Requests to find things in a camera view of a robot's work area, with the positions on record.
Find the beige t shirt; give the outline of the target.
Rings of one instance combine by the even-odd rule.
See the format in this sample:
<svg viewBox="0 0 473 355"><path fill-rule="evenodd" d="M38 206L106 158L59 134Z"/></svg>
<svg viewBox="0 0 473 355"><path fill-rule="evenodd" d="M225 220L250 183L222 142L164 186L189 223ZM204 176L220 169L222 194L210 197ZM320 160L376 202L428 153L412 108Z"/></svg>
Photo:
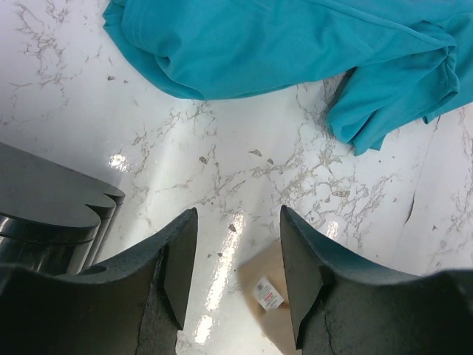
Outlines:
<svg viewBox="0 0 473 355"><path fill-rule="evenodd" d="M272 242L237 273L243 297L262 333L282 354L300 354L293 335L281 242Z"/></svg>

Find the teal t shirt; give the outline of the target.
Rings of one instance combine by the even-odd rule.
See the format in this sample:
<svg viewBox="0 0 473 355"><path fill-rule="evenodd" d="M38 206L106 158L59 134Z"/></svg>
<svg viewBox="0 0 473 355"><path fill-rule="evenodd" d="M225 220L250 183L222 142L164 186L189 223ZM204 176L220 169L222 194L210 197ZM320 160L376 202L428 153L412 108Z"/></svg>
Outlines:
<svg viewBox="0 0 473 355"><path fill-rule="evenodd" d="M356 154L472 102L470 1L111 1L104 29L177 98L265 94L350 72L326 124Z"/></svg>

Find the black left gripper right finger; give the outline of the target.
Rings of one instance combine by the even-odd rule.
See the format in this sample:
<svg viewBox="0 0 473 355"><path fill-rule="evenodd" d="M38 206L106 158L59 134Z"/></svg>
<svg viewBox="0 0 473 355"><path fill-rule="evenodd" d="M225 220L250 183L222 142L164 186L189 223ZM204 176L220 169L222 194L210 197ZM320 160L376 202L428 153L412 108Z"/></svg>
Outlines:
<svg viewBox="0 0 473 355"><path fill-rule="evenodd" d="M289 207L280 237L296 347L303 354L470 354L472 272L419 277L374 263Z"/></svg>

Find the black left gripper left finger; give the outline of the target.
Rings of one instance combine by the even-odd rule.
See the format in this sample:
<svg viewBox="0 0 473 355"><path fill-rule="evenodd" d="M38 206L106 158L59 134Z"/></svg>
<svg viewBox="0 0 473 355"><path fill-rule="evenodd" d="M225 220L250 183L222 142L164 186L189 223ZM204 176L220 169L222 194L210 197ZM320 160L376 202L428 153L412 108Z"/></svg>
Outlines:
<svg viewBox="0 0 473 355"><path fill-rule="evenodd" d="M198 213L79 274L1 266L3 354L174 354L184 327Z"/></svg>

